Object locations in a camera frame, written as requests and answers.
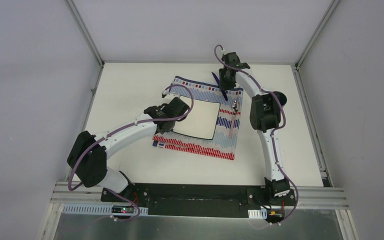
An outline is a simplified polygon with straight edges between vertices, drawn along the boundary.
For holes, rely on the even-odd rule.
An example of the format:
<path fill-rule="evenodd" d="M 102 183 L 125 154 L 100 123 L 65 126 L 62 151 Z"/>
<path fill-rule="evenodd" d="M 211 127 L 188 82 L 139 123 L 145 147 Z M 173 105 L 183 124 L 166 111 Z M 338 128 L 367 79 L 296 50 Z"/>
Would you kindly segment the dark green mug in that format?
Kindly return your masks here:
<path fill-rule="evenodd" d="M 273 93 L 276 95 L 276 97 L 279 100 L 281 106 L 282 107 L 285 106 L 287 101 L 288 101 L 286 95 L 284 93 L 280 92 L 280 91 L 274 91 Z"/>

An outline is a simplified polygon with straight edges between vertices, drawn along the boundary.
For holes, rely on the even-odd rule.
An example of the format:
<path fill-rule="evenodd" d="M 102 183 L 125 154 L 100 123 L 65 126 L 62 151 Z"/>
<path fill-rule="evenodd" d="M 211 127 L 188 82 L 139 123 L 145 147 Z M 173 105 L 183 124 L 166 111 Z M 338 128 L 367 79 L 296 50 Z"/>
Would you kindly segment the silver spoon pink handle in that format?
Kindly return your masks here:
<path fill-rule="evenodd" d="M 230 122 L 230 127 L 229 127 L 229 135 L 228 135 L 228 137 L 230 139 L 233 137 L 236 116 L 237 116 L 238 112 L 240 111 L 240 103 L 238 102 L 238 100 L 234 100 L 233 101 L 233 103 L 231 105 L 231 111 L 232 111 L 232 116 L 231 116 L 231 122 Z"/>

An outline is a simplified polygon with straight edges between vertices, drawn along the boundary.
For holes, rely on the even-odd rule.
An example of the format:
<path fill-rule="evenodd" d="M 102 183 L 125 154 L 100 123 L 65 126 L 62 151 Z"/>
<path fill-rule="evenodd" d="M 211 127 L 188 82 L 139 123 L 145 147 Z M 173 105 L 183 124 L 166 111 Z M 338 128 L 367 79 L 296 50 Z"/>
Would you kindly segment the patterned cloth napkin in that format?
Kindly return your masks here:
<path fill-rule="evenodd" d="M 193 96 L 194 100 L 220 103 L 214 136 L 213 139 L 206 140 L 181 135 L 172 130 L 164 134 L 155 134 L 153 136 L 153 146 L 234 160 L 244 90 L 239 87 L 227 91 L 228 101 L 225 101 L 219 87 L 215 84 L 193 81 L 180 76 L 176 76 L 172 81 L 172 84 L 175 86 L 172 87 L 169 92 L 180 97 L 185 103 L 191 103 L 191 96 Z M 236 115 L 233 136 L 232 138 L 229 138 L 231 118 L 233 114 L 231 106 L 234 100 L 238 100 L 240 103 L 240 110 Z"/>

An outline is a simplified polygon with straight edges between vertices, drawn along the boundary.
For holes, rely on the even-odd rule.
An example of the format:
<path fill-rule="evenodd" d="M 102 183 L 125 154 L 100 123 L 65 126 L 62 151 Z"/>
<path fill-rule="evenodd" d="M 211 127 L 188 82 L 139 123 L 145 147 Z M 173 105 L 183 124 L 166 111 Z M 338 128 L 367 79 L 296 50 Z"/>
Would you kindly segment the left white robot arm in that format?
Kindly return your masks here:
<path fill-rule="evenodd" d="M 96 134 L 87 130 L 79 133 L 67 157 L 72 169 L 68 189 L 100 186 L 113 191 L 120 202 L 129 201 L 133 183 L 121 171 L 110 168 L 107 161 L 138 140 L 172 131 L 176 122 L 184 120 L 193 106 L 192 102 L 186 103 L 174 96 L 168 102 L 146 108 L 123 126 Z"/>

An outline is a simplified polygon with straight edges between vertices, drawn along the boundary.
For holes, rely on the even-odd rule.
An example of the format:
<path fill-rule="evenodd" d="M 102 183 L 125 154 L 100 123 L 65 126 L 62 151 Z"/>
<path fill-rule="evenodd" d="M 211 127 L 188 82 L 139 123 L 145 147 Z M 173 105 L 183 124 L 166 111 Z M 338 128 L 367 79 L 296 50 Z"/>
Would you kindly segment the dark blue plastic knife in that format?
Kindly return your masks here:
<path fill-rule="evenodd" d="M 221 87 L 221 81 L 219 79 L 219 77 L 214 73 L 214 72 L 211 72 L 216 84 L 218 85 L 218 88 L 220 90 L 220 92 L 222 93 L 222 96 L 223 98 L 225 99 L 225 101 L 228 101 L 228 96 L 226 94 L 226 91 Z"/>

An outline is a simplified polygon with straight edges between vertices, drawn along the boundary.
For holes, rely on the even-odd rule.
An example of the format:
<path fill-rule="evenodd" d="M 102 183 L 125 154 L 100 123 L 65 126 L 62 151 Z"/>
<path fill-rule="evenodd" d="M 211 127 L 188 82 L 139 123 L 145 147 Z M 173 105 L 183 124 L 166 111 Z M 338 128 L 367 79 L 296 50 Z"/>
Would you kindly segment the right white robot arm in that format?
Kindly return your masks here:
<path fill-rule="evenodd" d="M 251 99 L 249 120 L 260 138 L 265 161 L 266 189 L 263 196 L 268 204 L 276 205 L 291 189 L 290 182 L 285 177 L 277 133 L 284 126 L 281 120 L 287 98 L 282 92 L 264 90 L 254 78 L 251 67 L 246 62 L 241 62 L 235 52 L 224 53 L 218 60 L 223 65 L 219 69 L 221 88 L 231 90 L 239 85 Z"/>

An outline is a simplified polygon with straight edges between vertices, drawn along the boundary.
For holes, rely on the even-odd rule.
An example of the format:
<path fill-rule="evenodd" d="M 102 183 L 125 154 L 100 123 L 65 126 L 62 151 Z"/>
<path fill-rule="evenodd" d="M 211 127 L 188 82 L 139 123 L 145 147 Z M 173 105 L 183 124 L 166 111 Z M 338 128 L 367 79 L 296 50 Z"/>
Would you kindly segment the white square plate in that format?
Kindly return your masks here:
<path fill-rule="evenodd" d="M 220 107 L 218 102 L 195 99 L 192 111 L 184 120 L 175 123 L 173 132 L 187 137 L 212 140 Z"/>

